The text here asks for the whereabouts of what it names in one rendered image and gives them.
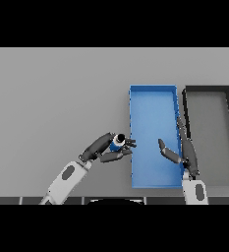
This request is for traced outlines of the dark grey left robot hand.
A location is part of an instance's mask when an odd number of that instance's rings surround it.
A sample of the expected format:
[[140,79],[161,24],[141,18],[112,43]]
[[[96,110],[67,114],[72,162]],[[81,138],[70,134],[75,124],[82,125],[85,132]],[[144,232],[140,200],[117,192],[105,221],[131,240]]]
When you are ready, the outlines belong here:
[[90,144],[80,155],[79,159],[86,163],[88,160],[100,159],[101,162],[110,162],[121,159],[123,156],[132,153],[131,148],[135,148],[136,141],[125,136],[125,145],[118,152],[111,152],[109,146],[116,133],[106,133]]

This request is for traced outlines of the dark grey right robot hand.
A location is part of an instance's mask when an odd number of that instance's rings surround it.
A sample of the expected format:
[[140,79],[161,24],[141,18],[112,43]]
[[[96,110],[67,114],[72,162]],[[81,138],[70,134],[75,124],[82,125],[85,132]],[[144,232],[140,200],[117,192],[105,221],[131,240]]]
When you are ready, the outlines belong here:
[[186,131],[184,129],[184,124],[181,120],[181,117],[177,117],[177,127],[179,130],[179,139],[181,141],[181,154],[178,155],[172,150],[167,148],[162,139],[158,140],[158,145],[160,153],[167,159],[172,162],[179,164],[181,163],[189,173],[189,177],[192,180],[195,180],[196,177],[200,174],[198,158],[195,151],[195,147],[190,138],[187,137]]

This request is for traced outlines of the blue pipe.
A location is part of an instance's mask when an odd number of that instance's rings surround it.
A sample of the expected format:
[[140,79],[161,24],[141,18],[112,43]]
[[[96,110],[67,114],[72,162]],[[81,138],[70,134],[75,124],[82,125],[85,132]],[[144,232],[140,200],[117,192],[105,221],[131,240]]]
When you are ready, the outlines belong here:
[[116,134],[109,146],[111,152],[118,152],[125,145],[125,135]]

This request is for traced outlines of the dark grey bin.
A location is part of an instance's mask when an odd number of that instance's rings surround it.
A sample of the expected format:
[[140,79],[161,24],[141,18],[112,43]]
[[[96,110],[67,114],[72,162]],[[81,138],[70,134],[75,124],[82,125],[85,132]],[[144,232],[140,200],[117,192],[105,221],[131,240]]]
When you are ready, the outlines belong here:
[[187,134],[207,186],[229,186],[229,86],[185,86]]

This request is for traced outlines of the blue bin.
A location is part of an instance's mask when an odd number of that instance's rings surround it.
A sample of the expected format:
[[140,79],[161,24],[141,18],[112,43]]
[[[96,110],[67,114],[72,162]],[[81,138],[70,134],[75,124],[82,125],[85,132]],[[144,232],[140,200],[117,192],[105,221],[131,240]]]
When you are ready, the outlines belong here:
[[130,138],[133,149],[132,187],[171,189],[182,187],[183,165],[160,153],[158,140],[181,154],[176,119],[179,102],[175,85],[130,85]]

